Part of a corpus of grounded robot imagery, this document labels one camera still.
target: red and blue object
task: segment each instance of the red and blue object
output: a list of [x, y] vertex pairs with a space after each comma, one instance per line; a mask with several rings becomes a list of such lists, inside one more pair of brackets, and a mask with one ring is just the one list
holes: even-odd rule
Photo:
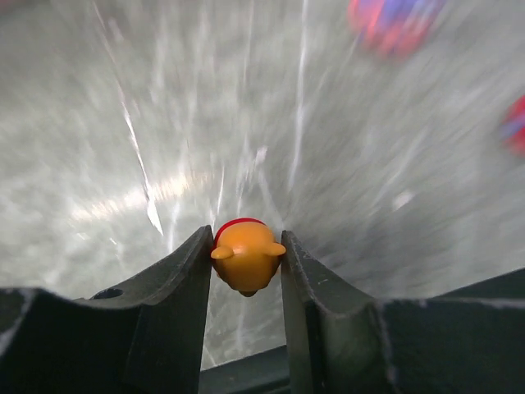
[[512, 152], [525, 156], [525, 95], [510, 107], [501, 134]]
[[421, 46], [445, 0], [350, 0], [348, 17], [365, 46], [406, 56]]

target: orange toy figure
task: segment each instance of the orange toy figure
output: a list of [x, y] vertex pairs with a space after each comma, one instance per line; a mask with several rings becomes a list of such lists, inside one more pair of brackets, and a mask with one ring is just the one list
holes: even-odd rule
[[272, 230], [257, 219], [240, 218], [222, 226], [215, 236], [212, 259], [220, 279], [245, 297], [268, 286], [286, 249]]

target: hole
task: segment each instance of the hole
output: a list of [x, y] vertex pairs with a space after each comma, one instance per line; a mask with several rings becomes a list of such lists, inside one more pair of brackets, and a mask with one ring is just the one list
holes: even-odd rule
[[114, 289], [109, 288], [106, 290], [102, 290], [94, 295], [92, 300], [107, 300], [108, 298], [117, 298], [118, 296], [122, 296], [124, 294], [124, 291], [121, 289]]

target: toy ear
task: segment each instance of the toy ear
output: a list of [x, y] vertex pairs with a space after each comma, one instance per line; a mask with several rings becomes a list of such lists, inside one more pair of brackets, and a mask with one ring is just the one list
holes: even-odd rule
[[212, 259], [222, 260], [233, 256], [233, 250], [227, 246], [219, 246], [212, 252]]
[[264, 254], [266, 256], [276, 257], [276, 256], [281, 256], [284, 253], [286, 253], [286, 248], [281, 244], [277, 244], [276, 242], [264, 248]]

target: blurry floor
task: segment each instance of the blurry floor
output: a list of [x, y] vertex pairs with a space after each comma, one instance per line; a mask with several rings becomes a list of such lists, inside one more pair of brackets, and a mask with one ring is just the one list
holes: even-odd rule
[[[98, 3], [0, 18], [1, 286], [91, 296], [238, 216], [375, 296], [523, 266], [525, 167], [495, 135], [522, 0], [449, 2], [406, 62], [355, 49], [343, 0]], [[204, 368], [283, 343], [278, 278], [212, 280]]]

